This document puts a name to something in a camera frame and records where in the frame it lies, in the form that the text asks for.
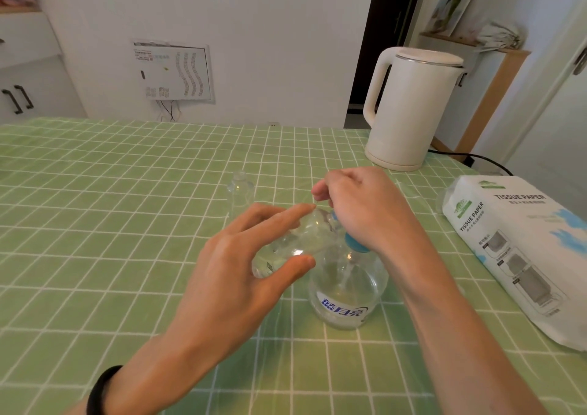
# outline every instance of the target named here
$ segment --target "painting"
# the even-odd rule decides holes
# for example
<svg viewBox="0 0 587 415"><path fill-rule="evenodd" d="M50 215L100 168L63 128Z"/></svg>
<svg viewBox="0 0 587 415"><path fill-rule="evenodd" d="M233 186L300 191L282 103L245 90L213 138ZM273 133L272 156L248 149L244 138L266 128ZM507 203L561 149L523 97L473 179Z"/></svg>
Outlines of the painting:
<svg viewBox="0 0 587 415"><path fill-rule="evenodd" d="M425 31L450 36L470 2L471 0L440 0Z"/></svg>

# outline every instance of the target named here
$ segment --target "transparent bottle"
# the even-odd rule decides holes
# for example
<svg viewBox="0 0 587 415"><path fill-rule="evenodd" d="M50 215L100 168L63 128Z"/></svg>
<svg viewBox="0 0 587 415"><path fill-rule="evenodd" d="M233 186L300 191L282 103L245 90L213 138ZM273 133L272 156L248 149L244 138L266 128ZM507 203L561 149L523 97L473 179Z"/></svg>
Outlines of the transparent bottle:
<svg viewBox="0 0 587 415"><path fill-rule="evenodd" d="M341 231L342 226L334 213L316 208L300 219L300 226L257 252L253 259L253 274L258 278L265 278L291 256L315 255L336 244L341 237Z"/></svg>
<svg viewBox="0 0 587 415"><path fill-rule="evenodd" d="M255 186L246 179L245 171L236 171L228 188L228 218L234 220L255 201Z"/></svg>
<svg viewBox="0 0 587 415"><path fill-rule="evenodd" d="M389 275L379 257L348 233L316 257L308 293L318 317L339 329L355 329L377 307Z"/></svg>

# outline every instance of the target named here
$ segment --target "blue bottle cap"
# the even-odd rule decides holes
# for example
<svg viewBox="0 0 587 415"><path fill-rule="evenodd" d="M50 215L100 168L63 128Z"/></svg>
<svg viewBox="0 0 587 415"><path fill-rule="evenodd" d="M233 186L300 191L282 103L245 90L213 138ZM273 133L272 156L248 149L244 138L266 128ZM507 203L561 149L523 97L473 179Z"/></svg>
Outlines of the blue bottle cap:
<svg viewBox="0 0 587 415"><path fill-rule="evenodd" d="M369 251L371 251L369 248L365 247L364 245L358 243L354 237L352 237L350 234L346 233L345 234L345 242L348 245L348 247L350 249L353 249L359 253L368 253Z"/></svg>

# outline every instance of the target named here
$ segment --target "black bracelet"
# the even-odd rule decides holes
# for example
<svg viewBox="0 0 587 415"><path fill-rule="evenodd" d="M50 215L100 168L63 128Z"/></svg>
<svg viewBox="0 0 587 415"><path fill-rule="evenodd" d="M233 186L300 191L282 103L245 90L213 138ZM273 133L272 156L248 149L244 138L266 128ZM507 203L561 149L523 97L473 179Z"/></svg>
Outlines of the black bracelet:
<svg viewBox="0 0 587 415"><path fill-rule="evenodd" d="M111 367L103 374L100 375L96 384L90 392L90 396L87 398L86 415L104 415L104 406L102 404L102 394L104 393L104 387L112 378L116 372L122 369L122 366Z"/></svg>

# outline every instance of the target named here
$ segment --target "person's left hand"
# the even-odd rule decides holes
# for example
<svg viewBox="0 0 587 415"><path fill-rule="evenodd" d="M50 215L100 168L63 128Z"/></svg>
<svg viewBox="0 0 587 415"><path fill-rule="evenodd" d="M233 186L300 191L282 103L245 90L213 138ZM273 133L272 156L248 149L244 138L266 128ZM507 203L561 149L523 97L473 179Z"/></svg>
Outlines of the person's left hand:
<svg viewBox="0 0 587 415"><path fill-rule="evenodd" d="M261 247L297 227L314 208L253 204L206 242L165 334L143 345L110 381L105 413L139 415L164 409L251 337L285 289L315 265L312 256L294 256L259 279L253 276L251 261Z"/></svg>

